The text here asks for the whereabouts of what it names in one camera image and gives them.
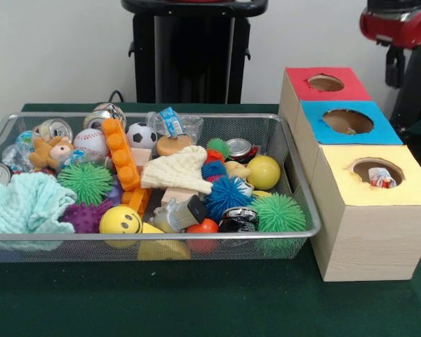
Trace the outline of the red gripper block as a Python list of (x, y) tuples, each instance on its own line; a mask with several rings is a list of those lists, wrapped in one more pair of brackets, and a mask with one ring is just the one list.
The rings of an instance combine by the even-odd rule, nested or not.
[(421, 9), (405, 9), (404, 12), (379, 12), (365, 8), (360, 16), (359, 27), (365, 38), (382, 45), (391, 45), (386, 54), (385, 82), (394, 86), (396, 50), (396, 87), (401, 88), (405, 74), (404, 49), (421, 46)]

